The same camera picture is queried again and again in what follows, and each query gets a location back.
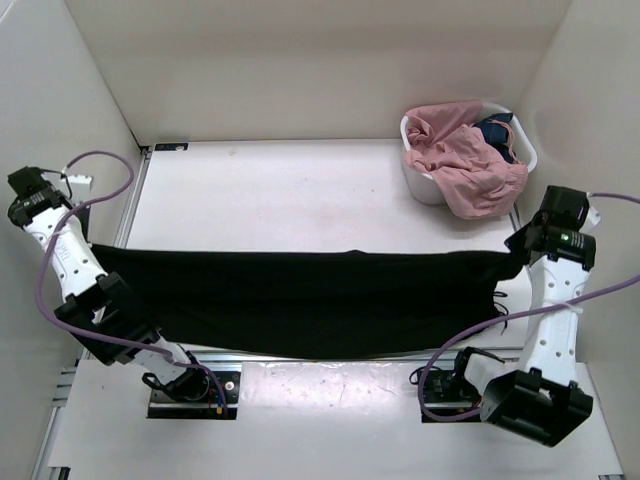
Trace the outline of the black trousers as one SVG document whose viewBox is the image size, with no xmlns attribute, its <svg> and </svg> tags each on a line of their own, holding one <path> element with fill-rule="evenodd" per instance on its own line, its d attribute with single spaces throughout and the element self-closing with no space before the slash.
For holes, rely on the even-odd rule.
<svg viewBox="0 0 640 480">
<path fill-rule="evenodd" d="M 496 317 L 497 285 L 522 268 L 495 251 L 93 252 L 151 308 L 168 341 L 310 360 L 439 347 Z"/>
</svg>

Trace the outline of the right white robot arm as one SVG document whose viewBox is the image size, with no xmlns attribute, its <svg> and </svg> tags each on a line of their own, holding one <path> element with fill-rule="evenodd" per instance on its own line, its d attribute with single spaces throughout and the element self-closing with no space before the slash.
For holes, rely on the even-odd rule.
<svg viewBox="0 0 640 480">
<path fill-rule="evenodd" d="M 576 369 L 579 310 L 595 265 L 596 240 L 586 193 L 547 188 L 532 220 L 506 246 L 523 255 L 532 285 L 527 335 L 520 359 L 507 362 L 467 347 L 458 354 L 449 387 L 460 399 L 479 394 L 480 419 L 547 447 L 554 447 L 586 421 L 593 399 L 580 388 Z"/>
</svg>

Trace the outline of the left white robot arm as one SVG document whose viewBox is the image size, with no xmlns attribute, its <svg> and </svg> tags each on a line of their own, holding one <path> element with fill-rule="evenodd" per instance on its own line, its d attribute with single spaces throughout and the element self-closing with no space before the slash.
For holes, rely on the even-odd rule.
<svg viewBox="0 0 640 480">
<path fill-rule="evenodd" d="M 66 327 L 95 335 L 125 339 L 118 345 L 78 333 L 73 336 L 103 364 L 133 363 L 146 369 L 143 382 L 176 402 L 196 402 L 213 392 L 211 375 L 195 357 L 165 341 L 147 306 L 115 272 L 102 268 L 85 234 L 85 222 L 74 214 L 67 195 L 44 177 L 38 167 L 24 167 L 8 175 L 16 198 L 8 209 L 12 224 L 33 237 L 46 250 L 55 242 L 51 266 L 59 281 L 62 304 L 53 315 Z"/>
</svg>

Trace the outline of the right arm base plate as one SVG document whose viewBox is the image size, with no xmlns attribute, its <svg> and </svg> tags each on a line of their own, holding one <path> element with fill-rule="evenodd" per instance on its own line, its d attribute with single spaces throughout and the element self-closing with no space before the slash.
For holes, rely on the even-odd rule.
<svg viewBox="0 0 640 480">
<path fill-rule="evenodd" d="M 453 370 L 433 367 L 426 375 L 425 406 L 434 414 L 453 416 L 478 409 L 481 396 L 468 383 L 456 378 Z"/>
</svg>

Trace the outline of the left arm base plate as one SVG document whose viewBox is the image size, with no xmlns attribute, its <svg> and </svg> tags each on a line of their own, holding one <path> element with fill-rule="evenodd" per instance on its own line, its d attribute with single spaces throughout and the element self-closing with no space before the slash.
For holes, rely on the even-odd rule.
<svg viewBox="0 0 640 480">
<path fill-rule="evenodd" d="M 175 396 L 169 395 L 169 391 L 161 385 L 155 374 L 144 373 L 142 381 L 151 390 L 147 417 L 163 420 L 235 420 L 242 372 L 218 370 L 214 374 L 222 387 L 222 393 L 214 381 L 204 378 L 201 382 L 186 385 L 188 389 L 195 389 L 193 393 Z"/>
</svg>

